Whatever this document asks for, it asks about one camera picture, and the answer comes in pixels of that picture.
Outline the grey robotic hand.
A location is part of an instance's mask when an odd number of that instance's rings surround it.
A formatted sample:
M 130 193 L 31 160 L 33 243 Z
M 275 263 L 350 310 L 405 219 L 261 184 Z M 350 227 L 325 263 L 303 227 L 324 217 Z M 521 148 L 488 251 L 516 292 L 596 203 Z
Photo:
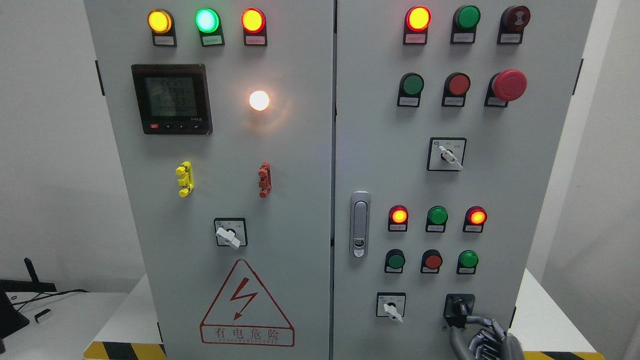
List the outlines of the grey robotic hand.
M 508 333 L 496 319 L 466 316 L 462 326 L 451 326 L 449 342 L 458 360 L 524 360 L 521 342 Z M 482 326 L 466 343 L 463 328 L 469 324 Z

